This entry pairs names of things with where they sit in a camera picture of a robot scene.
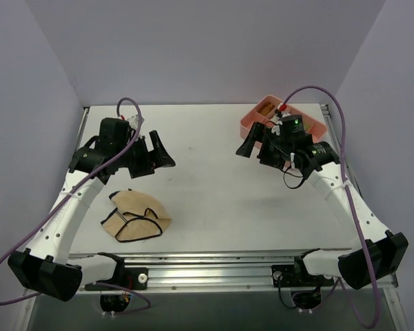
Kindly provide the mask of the beige underwear with navy trim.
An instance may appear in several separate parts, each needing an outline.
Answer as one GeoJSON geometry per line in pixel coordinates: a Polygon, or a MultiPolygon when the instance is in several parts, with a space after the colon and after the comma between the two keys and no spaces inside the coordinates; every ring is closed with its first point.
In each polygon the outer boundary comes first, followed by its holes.
{"type": "Polygon", "coordinates": [[[115,209],[101,226],[120,243],[160,237],[172,223],[165,207],[150,195],[128,189],[113,192],[109,199],[115,209]]]}

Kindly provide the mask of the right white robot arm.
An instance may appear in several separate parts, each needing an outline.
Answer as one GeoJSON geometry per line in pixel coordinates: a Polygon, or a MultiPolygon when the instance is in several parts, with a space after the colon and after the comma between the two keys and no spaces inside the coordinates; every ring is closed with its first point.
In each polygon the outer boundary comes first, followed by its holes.
{"type": "Polygon", "coordinates": [[[403,233],[392,233],[353,187],[342,159],[325,141],[315,143],[304,130],[302,116],[290,115],[271,127],[254,122],[236,153],[250,157],[260,143],[259,162],[284,172],[298,170],[333,211],[349,241],[346,250],[315,248],[293,266],[293,278],[306,285],[317,276],[339,277],[359,290],[394,273],[408,248],[403,233]]]}

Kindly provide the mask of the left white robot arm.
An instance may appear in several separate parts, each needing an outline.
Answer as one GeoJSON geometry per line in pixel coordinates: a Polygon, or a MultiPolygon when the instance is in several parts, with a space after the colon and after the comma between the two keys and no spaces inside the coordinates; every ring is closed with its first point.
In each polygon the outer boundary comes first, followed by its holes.
{"type": "Polygon", "coordinates": [[[120,288],[126,279],[124,259],[100,252],[71,261],[70,248],[95,197],[109,178],[122,168],[135,179],[171,168],[159,134],[149,133],[153,149],[128,121],[105,118],[99,133],[75,151],[55,206],[24,251],[8,257],[8,266],[21,285],[60,301],[69,301],[81,286],[101,283],[120,288]]]}

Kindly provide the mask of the pink compartment organizer box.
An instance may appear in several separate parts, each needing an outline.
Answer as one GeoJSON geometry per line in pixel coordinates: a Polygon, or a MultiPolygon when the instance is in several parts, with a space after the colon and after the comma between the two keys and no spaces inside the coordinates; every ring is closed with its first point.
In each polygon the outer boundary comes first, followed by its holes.
{"type": "MultiPolygon", "coordinates": [[[[273,96],[265,96],[256,106],[254,106],[249,113],[247,113],[240,121],[240,137],[245,139],[254,122],[266,123],[271,121],[275,115],[275,109],[282,103],[282,100],[273,96]],[[257,111],[262,104],[271,102],[275,104],[275,108],[263,117],[257,111]]],[[[289,103],[286,111],[289,114],[300,114],[303,116],[304,129],[307,133],[312,134],[313,141],[319,142],[325,139],[327,127],[324,123],[322,109],[318,103],[289,103]]]]}

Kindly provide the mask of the orange rolled cloth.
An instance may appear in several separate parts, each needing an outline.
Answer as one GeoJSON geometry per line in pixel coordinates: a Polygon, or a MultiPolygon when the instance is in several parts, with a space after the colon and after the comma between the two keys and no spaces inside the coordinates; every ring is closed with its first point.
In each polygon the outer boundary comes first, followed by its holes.
{"type": "Polygon", "coordinates": [[[267,117],[268,114],[275,108],[275,104],[272,104],[271,102],[266,102],[261,105],[259,110],[257,111],[260,115],[263,117],[267,117]]]}

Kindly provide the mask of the aluminium rail frame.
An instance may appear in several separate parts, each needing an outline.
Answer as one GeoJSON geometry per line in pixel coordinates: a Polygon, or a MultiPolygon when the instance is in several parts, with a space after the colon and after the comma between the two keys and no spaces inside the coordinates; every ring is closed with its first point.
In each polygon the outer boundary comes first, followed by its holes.
{"type": "Polygon", "coordinates": [[[146,296],[169,311],[181,299],[198,303],[201,322],[223,330],[359,330],[353,313],[373,317],[370,288],[343,288],[313,314],[289,312],[275,298],[271,266],[291,264],[309,248],[344,248],[347,238],[311,185],[235,154],[239,121],[248,104],[143,105],[143,133],[156,130],[176,166],[131,179],[113,175],[95,198],[72,243],[70,258],[96,252],[123,257],[129,268],[148,268],[146,296]],[[172,217],[163,235],[120,243],[101,220],[110,193],[133,189],[162,202],[172,217]]]}

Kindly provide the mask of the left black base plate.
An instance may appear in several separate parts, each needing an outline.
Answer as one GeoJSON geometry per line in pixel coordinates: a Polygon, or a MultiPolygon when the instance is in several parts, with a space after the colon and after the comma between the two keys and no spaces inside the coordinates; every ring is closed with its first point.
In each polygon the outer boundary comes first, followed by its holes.
{"type": "Polygon", "coordinates": [[[113,278],[101,282],[131,290],[146,290],[148,287],[148,268],[122,268],[116,272],[113,278]]]}

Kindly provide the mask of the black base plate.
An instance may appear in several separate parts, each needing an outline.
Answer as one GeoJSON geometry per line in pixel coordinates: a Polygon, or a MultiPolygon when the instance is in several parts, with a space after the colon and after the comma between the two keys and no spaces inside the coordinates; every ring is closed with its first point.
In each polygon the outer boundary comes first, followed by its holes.
{"type": "Polygon", "coordinates": [[[146,290],[148,287],[148,268],[122,268],[116,272],[113,278],[101,282],[131,290],[146,290]]]}
{"type": "Polygon", "coordinates": [[[293,264],[272,265],[271,274],[274,287],[281,288],[315,288],[334,285],[334,280],[323,276],[306,276],[296,271],[293,264]]]}

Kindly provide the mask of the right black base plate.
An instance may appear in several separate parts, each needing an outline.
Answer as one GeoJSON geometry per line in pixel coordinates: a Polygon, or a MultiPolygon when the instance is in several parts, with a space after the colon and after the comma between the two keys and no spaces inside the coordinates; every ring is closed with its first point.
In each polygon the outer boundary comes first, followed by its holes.
{"type": "Polygon", "coordinates": [[[334,280],[323,276],[306,276],[296,271],[293,264],[272,265],[271,274],[274,287],[281,288],[315,288],[334,285],[334,280]]]}

